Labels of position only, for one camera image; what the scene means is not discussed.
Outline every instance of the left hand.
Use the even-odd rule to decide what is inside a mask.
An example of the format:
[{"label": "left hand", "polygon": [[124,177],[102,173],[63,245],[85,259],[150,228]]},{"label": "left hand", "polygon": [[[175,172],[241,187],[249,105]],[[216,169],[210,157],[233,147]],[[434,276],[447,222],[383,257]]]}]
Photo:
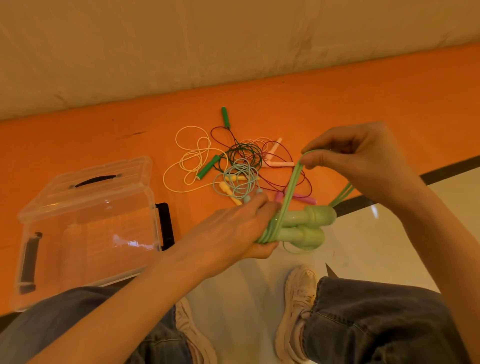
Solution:
[{"label": "left hand", "polygon": [[217,210],[200,222],[171,249],[182,250],[204,279],[216,276],[245,258],[268,258],[278,242],[258,244],[268,222],[280,209],[265,194],[256,194],[241,206]]}]

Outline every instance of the light green jump rope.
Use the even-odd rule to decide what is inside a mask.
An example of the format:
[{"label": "light green jump rope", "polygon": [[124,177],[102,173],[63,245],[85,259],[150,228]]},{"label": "light green jump rope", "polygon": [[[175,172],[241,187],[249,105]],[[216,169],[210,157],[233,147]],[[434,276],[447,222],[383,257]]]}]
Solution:
[{"label": "light green jump rope", "polygon": [[298,161],[288,182],[282,208],[270,220],[257,243],[288,241],[297,248],[310,251],[318,248],[325,241],[325,234],[320,226],[333,224],[336,219],[333,207],[342,202],[354,187],[348,183],[327,206],[306,206],[303,211],[288,211],[302,169],[303,164]]}]

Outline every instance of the white floor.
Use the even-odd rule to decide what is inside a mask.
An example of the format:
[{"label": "white floor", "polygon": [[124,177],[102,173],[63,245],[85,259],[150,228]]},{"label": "white floor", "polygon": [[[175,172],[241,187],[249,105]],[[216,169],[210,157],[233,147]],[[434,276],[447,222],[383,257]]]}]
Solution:
[{"label": "white floor", "polygon": [[[435,183],[431,188],[480,240],[480,168]],[[274,337],[284,310],[283,284],[296,265],[325,263],[341,278],[415,285],[436,290],[400,222],[374,205],[340,217],[325,228],[326,241],[309,254],[279,247],[267,260],[245,260],[192,291],[198,328],[212,341],[219,362],[278,363]]]}]

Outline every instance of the black handle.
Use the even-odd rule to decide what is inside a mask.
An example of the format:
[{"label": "black handle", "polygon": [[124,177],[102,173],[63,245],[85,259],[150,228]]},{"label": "black handle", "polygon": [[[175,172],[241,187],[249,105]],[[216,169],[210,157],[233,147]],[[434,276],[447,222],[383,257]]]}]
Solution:
[{"label": "black handle", "polygon": [[90,184],[90,183],[100,182],[100,181],[104,181],[104,180],[110,180],[110,179],[115,178],[115,177],[117,177],[116,174],[111,174],[111,175],[108,175],[108,176],[98,176],[98,177],[90,178],[89,180],[86,180],[86,181],[80,182],[79,184],[76,184],[76,185],[75,185],[75,188],[78,188],[78,187],[81,187],[81,186],[85,186],[86,184]]},{"label": "black handle", "polygon": [[20,294],[27,294],[35,291],[35,264],[36,254],[38,252],[38,243],[42,238],[41,232],[36,232],[35,236],[28,239],[25,245],[24,262],[22,264],[22,274],[20,276],[20,282],[18,291]]},{"label": "black handle", "polygon": [[162,251],[164,251],[175,244],[172,220],[170,219],[170,210],[168,209],[168,204],[166,202],[155,204],[155,207],[158,209],[158,216],[160,217],[160,228],[162,230],[163,241]]}]

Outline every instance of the sneaker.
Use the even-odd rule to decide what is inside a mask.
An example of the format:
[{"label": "sneaker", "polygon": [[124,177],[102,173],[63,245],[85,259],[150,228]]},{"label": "sneaker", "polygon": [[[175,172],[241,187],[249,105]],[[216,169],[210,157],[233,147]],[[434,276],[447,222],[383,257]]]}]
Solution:
[{"label": "sneaker", "polygon": [[175,322],[177,330],[187,337],[193,362],[195,364],[217,364],[215,349],[195,326],[190,305],[185,297],[175,305]]},{"label": "sneaker", "polygon": [[317,277],[307,266],[294,268],[285,282],[285,312],[278,326],[275,351],[282,363],[305,363],[300,333],[310,316],[317,291]]}]

